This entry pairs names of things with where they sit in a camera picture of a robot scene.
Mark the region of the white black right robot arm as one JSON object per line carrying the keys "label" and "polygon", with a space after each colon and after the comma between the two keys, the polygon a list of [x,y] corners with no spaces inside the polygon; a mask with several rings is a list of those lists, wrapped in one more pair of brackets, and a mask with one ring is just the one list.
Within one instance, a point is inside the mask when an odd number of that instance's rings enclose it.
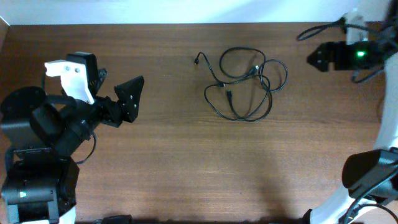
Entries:
{"label": "white black right robot arm", "polygon": [[339,27],[346,39],[325,42],[307,57],[307,63],[321,72],[334,64],[336,71],[353,71],[351,81],[364,83],[380,73],[385,76],[385,94],[379,115],[380,127],[373,149],[349,156],[343,166],[341,185],[323,204],[309,209],[299,223],[354,223],[365,213],[379,208],[396,220],[386,206],[397,200],[397,1],[375,5],[382,12],[380,30],[369,28],[354,9],[337,21],[311,27],[298,41]]}

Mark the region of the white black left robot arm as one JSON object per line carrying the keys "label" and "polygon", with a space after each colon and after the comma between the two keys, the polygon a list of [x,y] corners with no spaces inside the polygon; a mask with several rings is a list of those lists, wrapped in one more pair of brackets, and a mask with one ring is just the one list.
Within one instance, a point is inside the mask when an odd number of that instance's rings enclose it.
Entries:
{"label": "white black left robot arm", "polygon": [[5,154],[1,197],[9,223],[59,223],[76,207],[79,163],[72,154],[94,138],[103,123],[115,128],[139,112],[144,77],[115,86],[117,101],[96,96],[93,103],[48,95],[37,86],[14,91],[1,104],[1,129],[12,142]]}

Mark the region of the black device at table edge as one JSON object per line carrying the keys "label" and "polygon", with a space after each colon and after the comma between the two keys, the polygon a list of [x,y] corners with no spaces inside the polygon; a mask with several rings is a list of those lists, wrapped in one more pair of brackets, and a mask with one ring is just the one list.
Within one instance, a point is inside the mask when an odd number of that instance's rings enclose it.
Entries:
{"label": "black device at table edge", "polygon": [[97,219],[92,224],[133,224],[131,215],[116,215]]}

